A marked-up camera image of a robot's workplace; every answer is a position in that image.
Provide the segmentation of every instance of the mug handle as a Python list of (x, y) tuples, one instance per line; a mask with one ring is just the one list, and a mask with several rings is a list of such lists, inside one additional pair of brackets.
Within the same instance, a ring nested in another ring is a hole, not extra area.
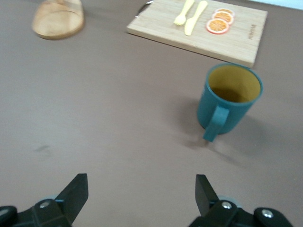
[(229, 110), (217, 105), (214, 114), (206, 127), (203, 139), (213, 142), (219, 134), (221, 128), (225, 125)]

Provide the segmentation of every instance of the mug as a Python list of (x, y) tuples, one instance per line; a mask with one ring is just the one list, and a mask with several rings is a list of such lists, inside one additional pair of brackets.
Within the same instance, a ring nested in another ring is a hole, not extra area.
[(245, 66), (223, 63), (211, 68), (197, 111), (203, 138), (213, 142), (218, 134), (232, 130), (262, 92), (261, 79)]

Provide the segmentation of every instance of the mug rim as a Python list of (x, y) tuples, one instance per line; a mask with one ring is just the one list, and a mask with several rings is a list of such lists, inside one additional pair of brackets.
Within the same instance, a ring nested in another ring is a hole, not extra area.
[[(244, 102), (244, 103), (236, 103), (236, 102), (231, 102), (231, 101), (228, 101), (228, 100), (225, 100), (221, 97), (219, 97), (215, 92), (213, 92), (213, 90), (211, 89), (211, 87), (209, 86), (209, 82), (208, 82), (208, 79), (210, 77), (210, 74), (217, 68), (219, 67), (222, 67), (222, 66), (237, 66), (237, 67), (240, 67), (240, 68), (243, 68), (249, 72), (251, 72), (258, 80), (259, 84), (260, 84), (260, 93), (258, 94), (258, 96), (256, 98), (254, 98), (253, 100), (250, 100), (248, 102)], [(208, 88), (208, 90), (211, 92), (212, 95), (214, 95), (217, 99), (219, 99), (220, 101), (222, 102), (225, 102), (225, 103), (228, 103), (229, 105), (233, 105), (233, 106), (245, 106), (245, 105), (249, 105), (249, 104), (252, 104), (254, 102), (256, 102), (262, 95), (263, 93), (263, 83), (261, 81), (261, 78), (258, 76), (257, 73), (255, 73), (252, 69), (244, 66), (244, 65), (240, 65), (240, 64), (236, 64), (236, 63), (221, 63), (221, 64), (218, 64), (218, 65), (215, 65), (213, 66), (207, 73), (207, 76), (206, 76), (206, 86)]]

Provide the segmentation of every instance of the table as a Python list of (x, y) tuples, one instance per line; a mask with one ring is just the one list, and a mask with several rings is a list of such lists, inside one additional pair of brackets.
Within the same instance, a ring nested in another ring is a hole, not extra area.
[(206, 144), (196, 108), (220, 60), (126, 32), (145, 0), (83, 0), (86, 24), (64, 40), (31, 30), (39, 0), (0, 0), (0, 205), (23, 211), (87, 173), (73, 226), (188, 226), (196, 174), (218, 195), (303, 219), (303, 14), (266, 10), (253, 69), (262, 98)]

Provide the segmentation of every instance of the knife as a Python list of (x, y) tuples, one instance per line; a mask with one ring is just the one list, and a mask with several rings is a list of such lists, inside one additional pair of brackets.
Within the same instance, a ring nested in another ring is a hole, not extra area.
[(197, 7), (197, 10), (194, 14), (194, 16), (187, 20), (185, 27), (184, 27), (184, 33), (186, 35), (191, 35), (193, 32), (193, 29), (196, 25), (197, 20), (199, 19), (199, 16), (204, 11), (204, 9), (207, 7), (207, 1), (201, 1)]

